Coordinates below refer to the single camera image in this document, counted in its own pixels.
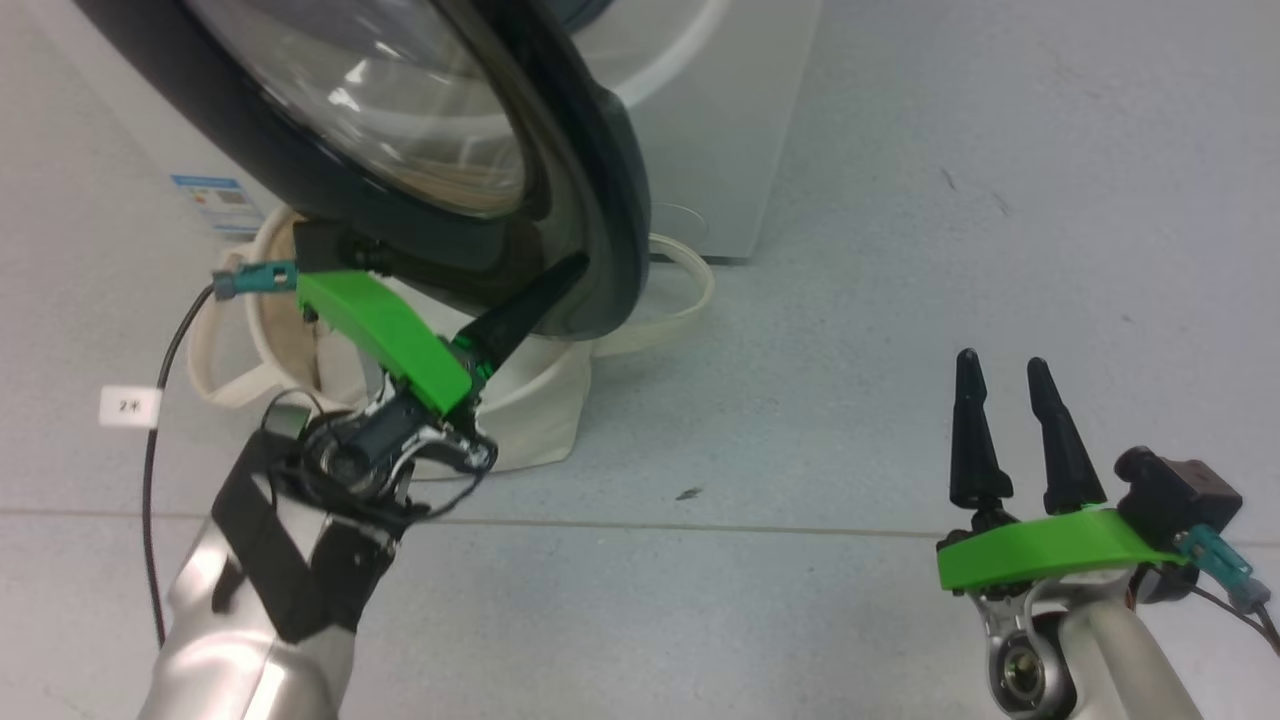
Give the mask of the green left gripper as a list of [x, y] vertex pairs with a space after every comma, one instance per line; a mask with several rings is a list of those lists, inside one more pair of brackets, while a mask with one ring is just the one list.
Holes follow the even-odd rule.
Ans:
[[401, 492], [411, 464], [429, 450], [435, 461], [480, 482], [495, 464], [497, 446], [475, 425], [479, 395], [589, 264], [582, 252], [562, 259], [452, 342], [374, 275], [300, 274], [303, 314], [349, 340], [380, 377], [364, 410], [325, 421], [308, 438], [310, 470], [355, 498], [385, 498]]

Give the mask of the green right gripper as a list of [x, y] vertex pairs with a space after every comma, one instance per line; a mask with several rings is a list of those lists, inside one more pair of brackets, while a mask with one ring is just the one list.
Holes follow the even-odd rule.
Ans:
[[[1085, 509], [1107, 496], [1083, 438], [1047, 361], [1032, 357], [1027, 378], [1052, 518], [955, 530], [937, 548], [941, 587], [968, 597], [983, 623], [991, 697], [1006, 716], [1192, 716], [1194, 700], [1128, 603], [1140, 569], [1180, 559], [1153, 550], [1117, 511]], [[964, 348], [956, 356], [948, 497], [972, 511], [1001, 510], [1012, 497], [986, 398], [978, 354]]]

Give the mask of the washing machine door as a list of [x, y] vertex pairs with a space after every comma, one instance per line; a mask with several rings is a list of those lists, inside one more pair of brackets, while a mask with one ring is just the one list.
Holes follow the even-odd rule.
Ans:
[[590, 264], [536, 332], [635, 309], [650, 195], [625, 105], [541, 0], [74, 0], [206, 140], [470, 315]]

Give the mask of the white front-load washing machine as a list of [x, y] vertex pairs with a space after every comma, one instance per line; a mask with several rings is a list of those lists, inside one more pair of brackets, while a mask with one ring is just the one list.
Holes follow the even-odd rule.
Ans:
[[[709, 222], [707, 258], [756, 246], [823, 0], [543, 0], [593, 76], [628, 109], [654, 202]], [[279, 199], [206, 140], [92, 27], [74, 0], [22, 0], [163, 174], [237, 179]]]

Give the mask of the cream canvas laundry basket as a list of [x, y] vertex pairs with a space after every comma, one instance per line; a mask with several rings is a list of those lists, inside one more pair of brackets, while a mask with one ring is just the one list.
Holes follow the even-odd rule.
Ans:
[[[653, 234], [650, 246], [691, 277], [698, 301], [677, 313], [628, 322], [594, 341], [525, 340], [488, 383], [477, 411], [481, 430], [498, 445], [498, 471], [568, 457], [590, 392], [593, 361], [666, 345], [704, 313], [716, 290], [707, 261], [663, 234]], [[283, 393], [288, 404], [310, 411], [358, 411], [367, 405], [375, 386], [372, 363], [351, 340], [305, 322], [291, 291], [247, 293], [239, 301], [259, 354], [252, 369], [224, 382], [214, 378], [221, 301], [205, 301], [189, 331], [187, 372], [206, 402], [243, 407], [264, 395]]]

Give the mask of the round white filter cover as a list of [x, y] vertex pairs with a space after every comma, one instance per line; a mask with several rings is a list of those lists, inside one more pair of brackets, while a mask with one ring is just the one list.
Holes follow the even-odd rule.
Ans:
[[652, 233], [700, 249], [709, 234], [709, 222], [699, 211], [672, 202], [652, 205]]

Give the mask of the blue energy label sticker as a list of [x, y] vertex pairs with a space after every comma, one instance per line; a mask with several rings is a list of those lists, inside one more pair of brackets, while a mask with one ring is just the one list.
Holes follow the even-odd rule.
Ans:
[[234, 178], [170, 176], [173, 184], [198, 209], [219, 233], [253, 234], [265, 215]]

